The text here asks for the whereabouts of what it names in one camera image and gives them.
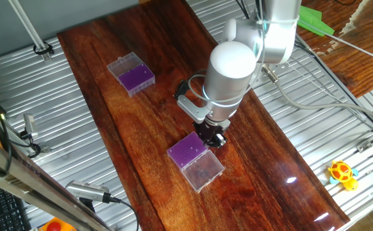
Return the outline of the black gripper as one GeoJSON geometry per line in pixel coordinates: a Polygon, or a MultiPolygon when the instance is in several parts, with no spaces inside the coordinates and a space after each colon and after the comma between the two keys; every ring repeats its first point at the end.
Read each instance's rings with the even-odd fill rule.
{"type": "Polygon", "coordinates": [[[221,148],[228,141],[220,125],[212,125],[203,121],[202,123],[193,122],[193,126],[200,139],[210,148],[221,148]]]}

